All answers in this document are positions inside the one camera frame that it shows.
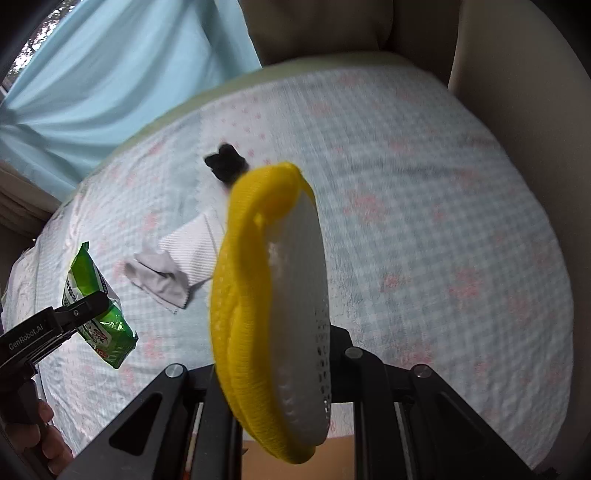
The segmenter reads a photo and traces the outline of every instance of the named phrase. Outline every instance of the grey microfiber cloth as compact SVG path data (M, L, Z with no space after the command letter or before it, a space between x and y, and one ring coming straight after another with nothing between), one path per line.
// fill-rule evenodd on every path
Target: grey microfiber cloth
M189 300L187 275L178 269L170 254L149 247L125 262L124 273L131 283L145 290L157 302L176 313Z

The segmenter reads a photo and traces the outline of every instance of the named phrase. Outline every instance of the bed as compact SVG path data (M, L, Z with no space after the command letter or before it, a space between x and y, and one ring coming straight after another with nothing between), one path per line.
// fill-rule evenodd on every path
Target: bed
M432 365L530 466L569 404L573 303L543 208L486 127L432 74L391 53L310 57L198 95L115 151L12 269L6 328L61 303L84 241L139 342L119 370L75 336L39 366L79 452L166 365L211 363L208 287L173 313L124 262L212 203L203 156L289 160L314 189L332 323L389 364ZM352 433L347 406L330 434Z

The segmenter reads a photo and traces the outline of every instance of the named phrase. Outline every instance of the black hair tie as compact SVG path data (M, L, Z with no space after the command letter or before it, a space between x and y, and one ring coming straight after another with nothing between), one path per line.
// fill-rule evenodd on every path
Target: black hair tie
M205 157L204 162L216 178L227 186L233 185L240 175L248 171L246 160L227 143L220 145L217 153Z

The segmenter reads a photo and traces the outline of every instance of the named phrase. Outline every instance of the curtain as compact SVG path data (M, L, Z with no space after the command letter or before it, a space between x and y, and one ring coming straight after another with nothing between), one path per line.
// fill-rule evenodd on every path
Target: curtain
M83 0L0 105L0 160L63 201L144 125L258 68L238 0Z

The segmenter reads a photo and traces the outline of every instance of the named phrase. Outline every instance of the mattress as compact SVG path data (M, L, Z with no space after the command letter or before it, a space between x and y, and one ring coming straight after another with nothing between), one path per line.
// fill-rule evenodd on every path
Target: mattress
M332 323L388 364L432 365L527 464L545 457L573 363L556 237L491 133L392 54L299 60L199 96L115 152L52 217L13 269L5 326L60 305L89 241L139 335L119 370L78 336L39 365L75 452L166 365L212 361L207 285L172 313L123 264L222 201L203 164L221 142L251 168L292 161L311 184ZM349 410L335 408L331 434L350 433Z

